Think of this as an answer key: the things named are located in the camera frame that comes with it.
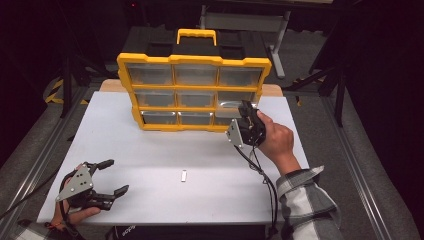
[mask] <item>hand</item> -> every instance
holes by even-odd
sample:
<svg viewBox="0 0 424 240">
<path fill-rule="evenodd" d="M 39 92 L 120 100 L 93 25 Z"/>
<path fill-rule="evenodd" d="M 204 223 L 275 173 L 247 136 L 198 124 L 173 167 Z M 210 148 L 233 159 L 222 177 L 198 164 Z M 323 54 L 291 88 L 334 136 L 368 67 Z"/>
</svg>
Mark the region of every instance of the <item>hand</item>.
<svg viewBox="0 0 424 240">
<path fill-rule="evenodd" d="M 281 175 L 301 169 L 293 154 L 293 131 L 286 126 L 274 123 L 261 111 L 258 111 L 257 114 L 266 128 L 266 138 L 259 146 L 259 150 L 277 166 Z"/>
<path fill-rule="evenodd" d="M 65 212 L 67 212 L 68 209 L 69 209 L 68 201 L 66 201 L 66 200 L 63 201 L 63 207 L 65 209 Z M 89 218 L 91 216 L 94 216 L 98 213 L 100 213 L 99 208 L 96 208 L 96 207 L 86 208 L 86 209 L 83 209 L 81 211 L 69 214 L 69 222 L 73 225 L 77 225 L 77 224 L 81 223 L 84 219 Z M 53 215 L 53 218 L 50 221 L 50 223 L 53 226 L 55 226 L 57 229 L 63 230 L 65 228 L 65 225 L 61 224 L 62 221 L 63 221 L 63 218 L 62 218 L 62 214 L 60 212 L 59 203 L 56 203 L 54 215 Z"/>
</svg>

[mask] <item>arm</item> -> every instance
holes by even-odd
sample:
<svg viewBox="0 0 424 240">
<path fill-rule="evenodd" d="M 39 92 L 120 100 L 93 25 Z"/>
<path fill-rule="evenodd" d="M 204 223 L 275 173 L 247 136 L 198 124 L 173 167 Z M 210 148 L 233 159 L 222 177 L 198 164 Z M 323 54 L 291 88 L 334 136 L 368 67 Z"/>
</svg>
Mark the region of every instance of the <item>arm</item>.
<svg viewBox="0 0 424 240">
<path fill-rule="evenodd" d="M 266 127 L 259 149 L 281 174 L 277 191 L 285 220 L 282 239 L 343 239 L 337 205 L 316 184 L 324 167 L 301 169 L 293 154 L 293 132 L 260 111 L 258 117 Z"/>
</svg>

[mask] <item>plastic drawer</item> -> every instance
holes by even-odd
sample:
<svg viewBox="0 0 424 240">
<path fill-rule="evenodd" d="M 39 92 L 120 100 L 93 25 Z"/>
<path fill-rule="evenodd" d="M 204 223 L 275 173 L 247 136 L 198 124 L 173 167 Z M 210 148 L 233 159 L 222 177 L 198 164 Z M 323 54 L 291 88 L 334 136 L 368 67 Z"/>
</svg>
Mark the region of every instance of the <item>plastic drawer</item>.
<svg viewBox="0 0 424 240">
<path fill-rule="evenodd" d="M 177 124 L 175 112 L 141 111 L 145 124 Z"/>
<path fill-rule="evenodd" d="M 220 86 L 248 86 L 258 85 L 262 68 L 258 67 L 220 67 Z"/>
<path fill-rule="evenodd" d="M 218 117 L 215 115 L 213 124 L 218 126 L 228 126 L 234 118 L 232 117 Z"/>
<path fill-rule="evenodd" d="M 209 125 L 213 113 L 209 112 L 178 112 L 182 125 Z"/>
<path fill-rule="evenodd" d="M 175 81 L 178 85 L 215 85 L 218 68 L 208 64 L 174 65 Z"/>
<path fill-rule="evenodd" d="M 174 90 L 135 90 L 140 107 L 172 107 L 175 106 Z"/>
<path fill-rule="evenodd" d="M 237 108 L 241 105 L 241 100 L 251 101 L 252 104 L 257 103 L 256 93 L 254 92 L 218 92 L 217 107 Z"/>
<path fill-rule="evenodd" d="M 238 106 L 234 107 L 217 107 L 215 109 L 215 118 L 241 118 Z"/>
<path fill-rule="evenodd" d="M 183 107 L 213 107 L 215 93 L 213 91 L 177 91 L 177 104 Z"/>
<path fill-rule="evenodd" d="M 172 85 L 172 68 L 166 64 L 126 63 L 134 84 Z"/>
</svg>

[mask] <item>wire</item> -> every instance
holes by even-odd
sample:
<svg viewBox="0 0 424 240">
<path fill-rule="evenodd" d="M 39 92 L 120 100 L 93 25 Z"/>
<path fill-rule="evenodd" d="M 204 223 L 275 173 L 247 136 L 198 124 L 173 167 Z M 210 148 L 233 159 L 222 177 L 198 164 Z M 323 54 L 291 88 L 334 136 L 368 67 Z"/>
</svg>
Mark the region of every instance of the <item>wire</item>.
<svg viewBox="0 0 424 240">
<path fill-rule="evenodd" d="M 271 214 L 272 220 L 271 220 L 271 228 L 268 230 L 268 237 L 266 239 L 271 239 L 272 236 L 277 233 L 277 228 L 276 228 L 276 224 L 277 224 L 277 219 L 278 219 L 278 197 L 277 197 L 277 190 L 274 186 L 274 184 L 272 183 L 271 179 L 268 177 L 268 175 L 265 174 L 265 172 L 262 170 L 262 168 L 258 165 L 260 165 L 259 160 L 256 156 L 256 153 L 254 152 L 254 148 L 252 149 L 252 152 L 255 156 L 256 161 L 258 162 L 258 165 L 256 165 L 249 157 L 246 156 L 246 154 L 244 154 L 239 147 L 234 146 L 234 148 L 237 150 L 237 152 L 240 153 L 240 155 L 249 163 L 249 167 L 258 172 L 260 175 L 262 175 L 264 177 L 264 184 L 267 184 L 268 186 L 268 190 L 269 190 L 269 194 L 270 194 L 270 198 L 271 198 L 271 209 L 273 209 L 273 213 Z M 274 204 L 272 203 L 272 194 L 271 194 L 271 190 L 273 192 L 274 195 Z"/>
<path fill-rule="evenodd" d="M 38 192 L 44 185 L 46 185 L 58 172 L 60 169 L 60 166 L 57 167 L 54 172 L 46 179 L 44 182 L 42 182 L 37 188 L 32 190 L 32 192 L 28 193 L 24 198 L 22 198 L 19 202 L 15 203 L 13 206 L 11 206 L 6 212 L 4 212 L 2 215 L 0 215 L 0 220 L 7 216 L 11 211 L 13 211 L 15 208 L 17 208 L 21 203 L 28 200 L 28 198 L 32 197 L 36 192 Z"/>
</svg>

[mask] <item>tabletop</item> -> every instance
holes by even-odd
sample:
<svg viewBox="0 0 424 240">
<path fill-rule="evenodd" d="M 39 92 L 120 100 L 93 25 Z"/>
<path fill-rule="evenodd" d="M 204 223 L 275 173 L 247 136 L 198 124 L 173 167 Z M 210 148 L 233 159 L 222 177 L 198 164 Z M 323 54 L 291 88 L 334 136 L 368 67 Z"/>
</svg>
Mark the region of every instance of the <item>tabletop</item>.
<svg viewBox="0 0 424 240">
<path fill-rule="evenodd" d="M 143 131 L 131 115 L 125 92 L 95 92 L 52 191 L 37 222 L 53 215 L 62 178 L 81 162 L 114 159 L 93 175 L 94 190 L 111 194 L 129 185 L 110 211 L 89 218 L 98 225 L 267 224 L 271 221 L 268 188 L 263 177 L 228 142 L 224 133 Z M 259 109 L 294 131 L 294 153 L 303 168 L 308 162 L 284 97 L 261 97 Z M 249 154 L 250 148 L 243 151 Z M 260 151 L 258 159 L 272 181 L 279 173 Z M 186 181 L 181 181 L 186 171 Z"/>
</svg>

